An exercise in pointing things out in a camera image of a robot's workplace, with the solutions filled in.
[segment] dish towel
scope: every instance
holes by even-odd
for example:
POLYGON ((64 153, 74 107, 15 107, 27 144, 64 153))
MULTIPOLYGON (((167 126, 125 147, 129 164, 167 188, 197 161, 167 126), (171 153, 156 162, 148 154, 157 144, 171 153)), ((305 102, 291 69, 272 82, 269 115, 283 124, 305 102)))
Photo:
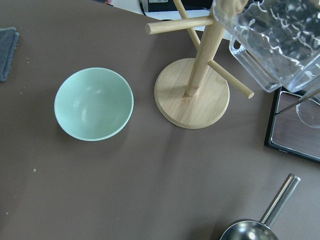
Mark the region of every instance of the dish towel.
POLYGON ((7 80, 18 40, 17 29, 0 28, 0 82, 7 80))

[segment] round wooden base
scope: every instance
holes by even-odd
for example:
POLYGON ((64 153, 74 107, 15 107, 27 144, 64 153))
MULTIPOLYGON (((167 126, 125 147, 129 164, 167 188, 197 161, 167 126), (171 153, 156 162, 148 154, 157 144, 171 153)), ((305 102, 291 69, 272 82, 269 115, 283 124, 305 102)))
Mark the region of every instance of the round wooden base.
POLYGON ((154 98, 162 115, 186 129, 201 129, 218 121, 229 104, 227 81, 209 67, 197 95, 185 96, 194 58, 177 60, 158 76, 154 98))

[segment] clear plastic container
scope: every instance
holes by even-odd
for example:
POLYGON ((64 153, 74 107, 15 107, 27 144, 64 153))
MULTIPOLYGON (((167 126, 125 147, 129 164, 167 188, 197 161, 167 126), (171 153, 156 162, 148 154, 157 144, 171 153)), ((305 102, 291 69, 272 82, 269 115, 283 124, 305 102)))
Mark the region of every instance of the clear plastic container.
POLYGON ((267 92, 319 81, 319 0, 214 0, 213 12, 232 34, 233 56, 267 92))

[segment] bowl rim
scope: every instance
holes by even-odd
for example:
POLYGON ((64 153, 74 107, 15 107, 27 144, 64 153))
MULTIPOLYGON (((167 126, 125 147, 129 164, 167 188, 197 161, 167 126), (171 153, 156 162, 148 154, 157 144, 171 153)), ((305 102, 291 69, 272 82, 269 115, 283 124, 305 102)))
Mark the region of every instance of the bowl rim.
POLYGON ((111 138, 112 136, 116 135, 117 133, 119 133, 128 123, 131 115, 132 115, 132 112, 133 112, 133 109, 134 109, 134 95, 133 95, 133 92, 132 92, 132 89, 129 85, 129 83, 125 80, 125 78, 123 76, 121 76, 119 73, 111 70, 111 69, 108 69, 108 68, 104 68, 104 67, 89 67, 89 68, 85 68, 85 69, 82 69, 82 70, 79 70, 75 73, 73 73, 72 75, 70 75, 66 80, 63 81, 63 83, 61 84, 61 86, 59 87, 58 91, 56 92, 56 95, 55 95, 55 98, 54 98, 54 115, 55 115, 55 118, 59 124, 59 126, 62 128, 63 131, 65 131, 67 134, 69 134, 71 137, 75 138, 75 139, 79 139, 79 140, 83 140, 83 141, 90 141, 90 142, 93 142, 93 141, 100 141, 100 140, 105 140, 105 139, 109 139, 111 138), (86 138, 86 137, 81 137, 81 136, 77 136, 75 134, 72 134, 71 132, 69 132, 67 129, 65 129, 61 122, 59 121, 59 118, 57 117, 57 98, 59 97, 59 93, 62 91, 62 88, 64 87, 64 85, 66 84, 67 81, 70 81, 70 79, 72 77, 74 77, 74 75, 77 75, 81 72, 87 72, 87 71, 92 71, 92 70, 103 70, 103 71, 107 71, 107 72, 111 72, 115 75, 117 75, 121 80, 122 82, 127 86, 127 89, 128 89, 128 92, 130 94, 130 99, 131 99, 131 106, 130 106, 130 111, 128 113, 128 116, 127 118, 125 119, 125 121, 123 122, 123 124, 114 132, 106 135, 106 136, 103 136, 103 137, 99 137, 99 138, 86 138))

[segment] black cable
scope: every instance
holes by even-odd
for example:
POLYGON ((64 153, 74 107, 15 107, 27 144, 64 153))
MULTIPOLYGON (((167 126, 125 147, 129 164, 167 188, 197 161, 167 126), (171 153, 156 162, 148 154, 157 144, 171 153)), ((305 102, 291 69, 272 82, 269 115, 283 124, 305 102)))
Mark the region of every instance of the black cable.
POLYGON ((145 13, 145 10, 144 10, 144 6, 142 5, 142 0, 139 0, 139 5, 140 5, 140 9, 141 9, 141 12, 143 13, 143 15, 147 16, 145 13))

